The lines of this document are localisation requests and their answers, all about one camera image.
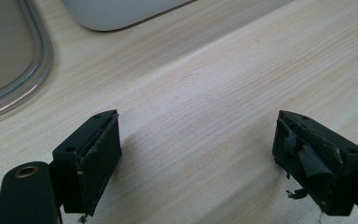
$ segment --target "screw hole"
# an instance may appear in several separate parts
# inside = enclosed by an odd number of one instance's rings
[[[33,175],[37,171],[37,166],[26,166],[20,169],[19,171],[14,174],[17,178],[24,178],[30,175]]]
[[[76,150],[75,147],[67,147],[67,148],[65,149],[66,152],[73,152],[73,151],[75,151],[75,150]]]

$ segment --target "wood grain surface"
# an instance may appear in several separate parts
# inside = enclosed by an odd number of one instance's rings
[[[288,199],[271,149],[281,109],[358,145],[358,0],[199,0],[104,33],[35,3],[55,61],[0,118],[0,184],[117,109],[123,156],[88,223],[357,223]]]

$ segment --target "tabletop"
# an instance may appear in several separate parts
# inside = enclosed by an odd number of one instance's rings
[[[357,223],[288,199],[271,150],[280,110],[358,145],[358,0],[199,0],[118,32],[35,4],[55,59],[0,119],[0,184],[117,109],[123,156],[88,223]]]

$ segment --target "light wood table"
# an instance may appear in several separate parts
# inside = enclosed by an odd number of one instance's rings
[[[199,0],[107,33],[36,5],[54,66],[0,120],[0,184],[115,108],[123,156],[88,223],[357,223],[288,199],[271,149],[281,109],[358,145],[358,0]]]

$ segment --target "round hole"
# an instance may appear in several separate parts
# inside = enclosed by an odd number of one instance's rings
[[[75,147],[67,147],[67,148],[65,149],[66,152],[73,152],[73,151],[75,151],[75,150],[76,150]]]
[[[16,176],[17,178],[24,178],[36,173],[37,169],[37,166],[26,166],[18,170],[16,174],[14,174],[14,176]]]
[[[354,148],[348,148],[348,151],[350,153],[352,153],[352,154],[357,154],[358,153],[358,151],[356,149],[354,149]]]

